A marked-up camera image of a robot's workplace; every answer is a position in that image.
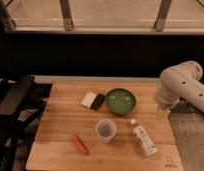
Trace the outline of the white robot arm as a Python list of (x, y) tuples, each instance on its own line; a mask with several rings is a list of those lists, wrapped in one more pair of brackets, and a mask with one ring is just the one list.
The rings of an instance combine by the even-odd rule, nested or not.
[(172, 109), (181, 98), (204, 113), (203, 69), (196, 61), (186, 61), (164, 69), (155, 100), (162, 109)]

